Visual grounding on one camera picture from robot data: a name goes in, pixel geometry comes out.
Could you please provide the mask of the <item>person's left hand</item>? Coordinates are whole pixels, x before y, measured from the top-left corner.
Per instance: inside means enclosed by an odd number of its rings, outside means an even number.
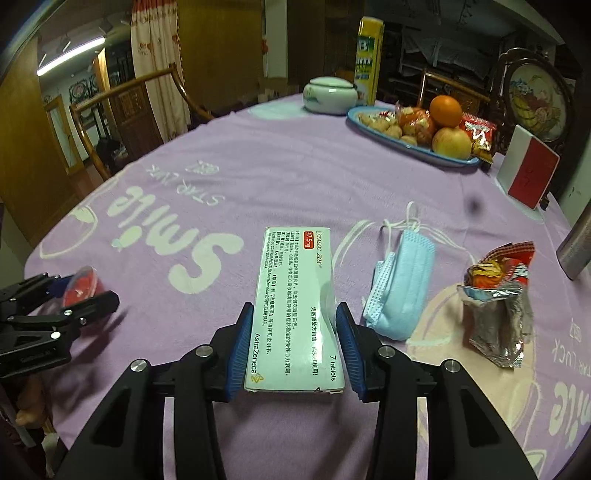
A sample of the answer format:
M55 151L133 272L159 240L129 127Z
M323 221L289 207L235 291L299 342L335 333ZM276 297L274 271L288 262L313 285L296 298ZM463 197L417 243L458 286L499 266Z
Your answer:
M16 424L24 428L41 428L48 416L47 391L38 375L30 376L17 401Z

